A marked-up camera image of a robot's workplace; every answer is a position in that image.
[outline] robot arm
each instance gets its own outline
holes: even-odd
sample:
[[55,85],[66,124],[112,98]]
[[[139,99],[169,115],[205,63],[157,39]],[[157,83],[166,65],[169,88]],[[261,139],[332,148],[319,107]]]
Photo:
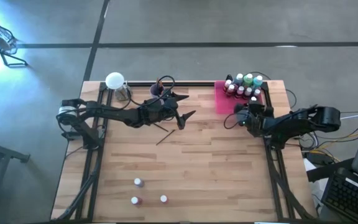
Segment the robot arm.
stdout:
[[234,112],[237,113],[239,124],[247,127],[251,135],[270,136],[269,144],[275,149],[283,149],[292,137],[313,131],[328,133],[341,126],[341,112],[327,106],[315,105],[278,118],[273,117],[273,108],[259,103],[237,105]]
[[186,95],[177,95],[174,92],[166,94],[161,100],[149,99],[138,108],[122,109],[99,104],[95,101],[81,99],[63,100],[57,119],[59,123],[72,126],[84,140],[85,149],[100,146],[98,130],[90,128],[85,120],[91,117],[100,117],[121,121],[132,128],[139,128],[151,124],[176,118],[179,129],[185,128],[186,120],[196,111],[179,116],[178,101],[188,98]]

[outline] keyboard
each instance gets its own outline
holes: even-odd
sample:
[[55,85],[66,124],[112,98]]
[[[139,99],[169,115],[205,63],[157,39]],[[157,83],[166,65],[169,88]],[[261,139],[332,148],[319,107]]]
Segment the keyboard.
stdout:
[[358,176],[339,168],[329,179],[321,201],[358,223]]

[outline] pink mat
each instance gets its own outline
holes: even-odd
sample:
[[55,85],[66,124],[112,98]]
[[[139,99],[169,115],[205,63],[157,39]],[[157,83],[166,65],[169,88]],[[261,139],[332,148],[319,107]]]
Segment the pink mat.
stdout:
[[[236,99],[234,96],[227,96],[223,92],[223,86],[225,81],[215,81],[215,108],[217,114],[232,114],[234,111],[234,106],[238,103],[244,104],[248,103],[248,100],[243,98]],[[262,101],[262,94],[257,97],[259,102]]]

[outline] white lamp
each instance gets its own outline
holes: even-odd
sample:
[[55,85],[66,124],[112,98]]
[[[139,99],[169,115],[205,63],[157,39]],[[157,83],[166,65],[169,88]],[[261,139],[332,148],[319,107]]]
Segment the white lamp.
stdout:
[[118,72],[112,72],[106,77],[106,86],[109,89],[115,90],[114,94],[117,100],[128,100],[129,97],[127,91],[132,94],[131,89],[129,86],[125,85],[124,82],[124,76]]

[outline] wooden table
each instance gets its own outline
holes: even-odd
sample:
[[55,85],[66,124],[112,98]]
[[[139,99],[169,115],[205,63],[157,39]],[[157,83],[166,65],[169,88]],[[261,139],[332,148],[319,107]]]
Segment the wooden table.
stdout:
[[[287,114],[290,107],[284,82],[268,81],[268,87],[275,116]],[[96,100],[98,89],[99,82],[84,82],[81,98]],[[132,90],[138,102],[150,98],[149,88]],[[224,129],[226,115],[215,113],[213,87],[175,87],[174,92],[190,96],[179,102],[181,114],[197,112],[184,130],[175,131],[158,146],[155,144],[167,132],[155,126],[134,129],[109,121],[93,221],[276,221],[262,139],[253,138],[244,127]],[[113,100],[112,105],[122,103]],[[175,120],[159,125],[177,129]],[[82,140],[72,141],[67,153],[81,145]],[[292,192],[316,215],[299,147],[287,146],[282,152]],[[66,159],[52,218],[62,214],[78,193],[85,157],[86,151],[80,150]],[[143,188],[134,185],[136,177],[145,181]],[[163,194],[169,199],[167,204],[159,201]],[[143,199],[142,206],[131,204],[133,196]],[[282,194],[281,201],[286,213]]]

